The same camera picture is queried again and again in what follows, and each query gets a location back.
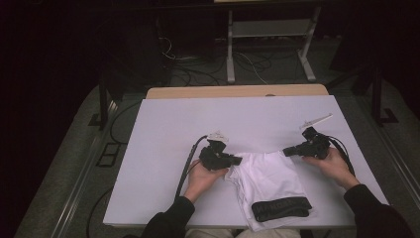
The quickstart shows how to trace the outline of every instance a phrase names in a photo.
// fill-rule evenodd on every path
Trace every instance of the person's left hand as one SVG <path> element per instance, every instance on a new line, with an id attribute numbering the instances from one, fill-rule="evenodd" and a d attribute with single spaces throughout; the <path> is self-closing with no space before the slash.
<path id="1" fill-rule="evenodd" d="M 204 191 L 208 190 L 219 177 L 227 172 L 228 169 L 208 171 L 199 160 L 193 161 L 189 166 L 188 188 L 184 196 L 194 203 Z"/>

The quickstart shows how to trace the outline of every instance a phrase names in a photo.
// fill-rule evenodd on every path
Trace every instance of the black sleeve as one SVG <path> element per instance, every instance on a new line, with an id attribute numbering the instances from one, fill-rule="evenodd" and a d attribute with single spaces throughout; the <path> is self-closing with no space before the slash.
<path id="1" fill-rule="evenodd" d="M 358 238 L 414 238 L 404 218 L 391 206 L 380 203 L 364 184 L 349 189 L 344 199 L 355 214 Z"/>
<path id="2" fill-rule="evenodd" d="M 185 236 L 186 223 L 194 211 L 195 208 L 191 201 L 181 196 L 176 199 L 166 212 L 156 214 L 149 221 L 141 237 L 183 238 Z"/>

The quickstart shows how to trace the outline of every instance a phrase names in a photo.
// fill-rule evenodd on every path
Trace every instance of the gray carpet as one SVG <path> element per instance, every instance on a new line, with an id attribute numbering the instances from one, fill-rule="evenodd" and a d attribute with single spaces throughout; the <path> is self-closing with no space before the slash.
<path id="1" fill-rule="evenodd" d="M 328 69 L 334 56 L 338 40 L 315 41 L 308 54 L 309 61 L 314 69 L 318 82 L 327 83 L 340 75 L 339 72 Z M 301 42 L 293 39 L 282 39 L 270 43 L 265 48 L 250 46 L 249 43 L 237 43 L 234 51 L 245 54 L 253 62 L 261 60 L 257 71 L 259 76 L 270 84 L 307 83 L 303 70 L 297 64 L 295 50 Z M 212 76 L 203 73 L 188 73 L 182 67 L 173 72 L 170 86 L 183 86 L 201 84 L 226 84 L 225 58 L 215 60 L 182 61 L 178 65 L 199 71 L 211 72 Z M 254 73 L 247 59 L 236 55 L 236 84 L 263 84 Z M 419 121 L 404 106 L 398 92 L 388 83 L 383 88 L 383 106 L 389 107 L 396 114 L 397 124 L 386 124 L 383 128 L 371 120 L 369 116 L 369 94 L 354 96 L 350 91 L 352 79 L 338 85 L 330 91 L 336 99 L 352 129 L 367 163 L 381 186 L 385 196 L 407 219 L 415 234 L 420 237 L 420 211 L 407 189 L 402 176 L 396 169 L 389 147 L 383 142 L 383 134 L 387 135 L 403 158 L 413 175 L 419 178 L 420 163 L 417 155 L 420 153 Z M 70 196 L 74 197 L 74 186 L 83 181 L 84 189 L 79 190 L 77 201 L 73 204 L 73 212 L 68 212 L 68 222 L 59 226 L 62 231 L 54 237 L 86 237 L 86 227 L 89 222 L 90 237 L 123 237 L 127 234 L 141 234 L 141 229 L 113 228 L 102 224 L 105 214 L 109 192 L 112 188 L 119 167 L 124 157 L 126 147 L 122 145 L 116 156 L 115 165 L 110 168 L 97 167 L 101 160 L 103 165 L 112 162 L 111 156 L 116 147 L 107 143 L 128 142 L 131 128 L 135 122 L 142 94 L 130 94 L 117 102 L 111 109 L 110 123 L 104 131 L 97 127 L 88 126 L 93 114 L 98 113 L 98 91 L 95 89 L 87 97 L 67 136 L 62 142 L 52 166 L 47 174 L 37 196 L 23 220 L 16 237 L 50 237 L 60 219 L 64 206 Z M 90 170 L 83 170 L 89 158 L 93 158 Z M 324 237 L 326 230 L 316 230 L 316 238 Z M 333 230 L 329 237 L 355 237 L 355 230 Z"/>

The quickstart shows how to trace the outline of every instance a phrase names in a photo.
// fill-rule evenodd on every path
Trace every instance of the white tabletop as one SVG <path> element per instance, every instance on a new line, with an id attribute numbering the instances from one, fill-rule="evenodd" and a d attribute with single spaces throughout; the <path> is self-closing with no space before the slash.
<path id="1" fill-rule="evenodd" d="M 302 143 L 305 121 L 333 113 L 315 129 L 340 139 L 349 151 L 358 179 L 387 203 L 334 96 L 146 99 L 142 102 L 104 223 L 146 225 L 173 203 L 177 184 L 191 150 L 202 136 L 220 130 L 229 138 L 225 153 L 269 153 Z M 208 143 L 197 148 L 195 159 Z M 292 157 L 316 218 L 287 227 L 354 226 L 354 215 L 343 200 L 344 190 L 318 169 Z M 191 227 L 244 228 L 236 188 L 219 179 L 195 203 Z"/>

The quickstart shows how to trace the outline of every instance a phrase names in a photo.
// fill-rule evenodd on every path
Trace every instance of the dark background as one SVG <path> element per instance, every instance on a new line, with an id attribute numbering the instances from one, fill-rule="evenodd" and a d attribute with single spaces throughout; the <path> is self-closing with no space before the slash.
<path id="1" fill-rule="evenodd" d="M 318 38 L 344 36 L 334 69 L 351 70 L 366 59 L 375 62 L 419 117 L 414 98 L 420 89 L 417 3 L 352 2 L 323 8 L 315 33 Z M 0 159 L 0 236 L 12 237 L 86 95 L 100 80 L 114 99 L 127 91 L 165 86 L 170 65 L 159 52 L 156 13 L 90 12 L 72 1 L 6 0 L 0 4 L 5 109 L 1 137 L 6 152 Z M 294 14 L 299 17 L 302 11 Z M 257 15 L 275 14 L 261 10 L 253 17 Z M 211 49 L 213 38 L 226 33 L 223 12 L 161 17 L 162 30 L 177 46 L 194 43 L 196 49 L 188 51 Z"/>

